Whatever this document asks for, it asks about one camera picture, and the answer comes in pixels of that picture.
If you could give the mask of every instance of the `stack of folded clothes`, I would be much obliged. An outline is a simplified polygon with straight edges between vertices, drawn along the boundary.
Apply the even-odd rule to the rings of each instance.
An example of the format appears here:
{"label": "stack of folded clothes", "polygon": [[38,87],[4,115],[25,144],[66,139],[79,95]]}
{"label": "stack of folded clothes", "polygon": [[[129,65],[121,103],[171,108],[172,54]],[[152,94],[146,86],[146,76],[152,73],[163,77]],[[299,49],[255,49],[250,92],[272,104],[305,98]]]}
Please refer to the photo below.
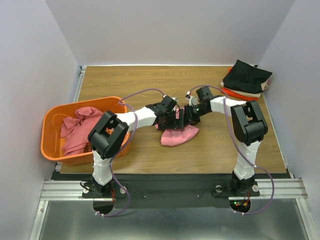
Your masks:
{"label": "stack of folded clothes", "polygon": [[267,81],[271,75],[270,71],[237,60],[220,85],[229,96],[245,101],[257,101],[268,88]]}

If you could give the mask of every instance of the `pink cloth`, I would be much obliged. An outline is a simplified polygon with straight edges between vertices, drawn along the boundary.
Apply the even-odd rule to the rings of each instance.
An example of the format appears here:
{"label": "pink cloth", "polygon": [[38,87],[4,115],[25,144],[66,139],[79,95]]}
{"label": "pink cloth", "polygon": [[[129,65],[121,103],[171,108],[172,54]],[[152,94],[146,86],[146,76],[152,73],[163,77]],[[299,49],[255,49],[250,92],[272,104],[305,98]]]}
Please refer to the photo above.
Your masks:
{"label": "pink cloth", "polygon": [[61,138],[65,138],[62,147],[65,156],[83,154],[88,141],[88,135],[97,124],[103,113],[95,107],[85,106],[75,111],[75,118],[63,119]]}
{"label": "pink cloth", "polygon": [[[179,110],[176,110],[176,118],[179,118]],[[188,125],[184,129],[166,129],[161,136],[161,145],[163,146],[176,146],[184,144],[193,139],[199,132],[199,128]]]}

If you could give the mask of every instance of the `orange basket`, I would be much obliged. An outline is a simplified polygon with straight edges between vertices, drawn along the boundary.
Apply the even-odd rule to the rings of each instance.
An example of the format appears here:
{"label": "orange basket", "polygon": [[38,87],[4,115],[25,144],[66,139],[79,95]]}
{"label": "orange basket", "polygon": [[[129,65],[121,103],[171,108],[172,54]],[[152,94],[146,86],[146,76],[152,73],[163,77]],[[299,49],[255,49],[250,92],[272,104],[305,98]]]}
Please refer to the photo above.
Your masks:
{"label": "orange basket", "polygon": [[[94,107],[102,112],[112,111],[114,113],[126,113],[127,107],[119,105],[120,98],[109,96],[88,101],[60,105],[52,108],[44,116],[41,136],[41,152],[46,159],[58,161],[67,165],[79,165],[93,162],[93,154],[90,147],[84,149],[84,153],[64,156],[63,146],[66,142],[64,137],[60,137],[63,119],[66,117],[75,118],[75,111],[82,107]],[[125,136],[122,145],[128,141],[129,133]],[[130,149],[128,144],[117,156],[125,155]]]}

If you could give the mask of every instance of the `corner wall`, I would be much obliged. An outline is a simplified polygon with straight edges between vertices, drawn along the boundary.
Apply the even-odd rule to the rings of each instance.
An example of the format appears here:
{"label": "corner wall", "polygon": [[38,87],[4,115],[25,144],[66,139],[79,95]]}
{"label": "corner wall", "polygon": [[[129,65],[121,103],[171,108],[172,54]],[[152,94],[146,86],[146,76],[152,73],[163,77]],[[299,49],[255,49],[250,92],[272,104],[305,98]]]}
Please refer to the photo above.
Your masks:
{"label": "corner wall", "polygon": [[82,66],[258,64],[294,0],[46,0]]}
{"label": "corner wall", "polygon": [[79,67],[43,0],[0,1],[0,239],[28,240],[42,185],[45,113],[72,100]]}
{"label": "corner wall", "polygon": [[303,178],[320,231],[320,1],[296,0],[259,67],[274,72],[266,101],[288,167]]}

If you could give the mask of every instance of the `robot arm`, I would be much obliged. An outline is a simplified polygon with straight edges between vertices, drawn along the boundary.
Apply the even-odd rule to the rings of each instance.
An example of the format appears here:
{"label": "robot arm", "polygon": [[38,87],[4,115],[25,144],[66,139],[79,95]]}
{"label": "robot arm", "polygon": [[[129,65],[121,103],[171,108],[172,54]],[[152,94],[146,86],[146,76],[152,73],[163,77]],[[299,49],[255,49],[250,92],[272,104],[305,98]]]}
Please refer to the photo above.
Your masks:
{"label": "robot arm", "polygon": [[237,101],[226,98],[225,96],[213,96],[208,87],[201,87],[196,91],[199,104],[189,106],[187,111],[191,112],[189,121],[197,123],[200,116],[209,112],[226,113],[232,117],[234,135],[238,139],[239,151],[251,163],[249,164],[244,157],[238,153],[236,165],[232,172],[231,188],[233,192],[241,189],[248,189],[255,184],[256,155],[264,135],[268,132],[268,125],[257,101]]}
{"label": "robot arm", "polygon": [[[100,193],[105,191],[105,186],[113,178],[110,164],[120,150],[126,134],[134,129],[135,124],[136,128],[141,128],[170,122],[172,116],[175,118],[176,104],[173,98],[165,96],[161,102],[147,105],[134,113],[114,114],[107,111],[102,115],[88,135],[94,161],[93,184]],[[112,134],[106,129],[113,129]]]}
{"label": "robot arm", "polygon": [[[147,105],[134,113],[137,116],[137,127],[153,126],[158,124],[161,129],[182,129],[187,125],[200,122],[200,117],[219,112],[224,114],[224,96],[213,96],[208,87],[196,91],[199,104],[185,105],[179,110],[176,118],[175,106],[177,102],[165,96],[159,103]],[[226,99],[227,115],[232,117],[233,131],[239,141],[238,147],[250,162],[255,165],[256,154],[261,140],[268,132],[268,126],[263,117],[259,104],[256,101],[246,102]],[[111,159],[121,148],[127,134],[134,129],[136,118],[133,112],[114,114],[105,112],[97,125],[91,131],[88,139],[94,157],[93,183],[98,191],[112,180],[110,171]],[[113,129],[112,134],[106,128]],[[255,184],[254,168],[238,154],[237,162],[232,173],[231,188],[234,192],[248,189]]]}

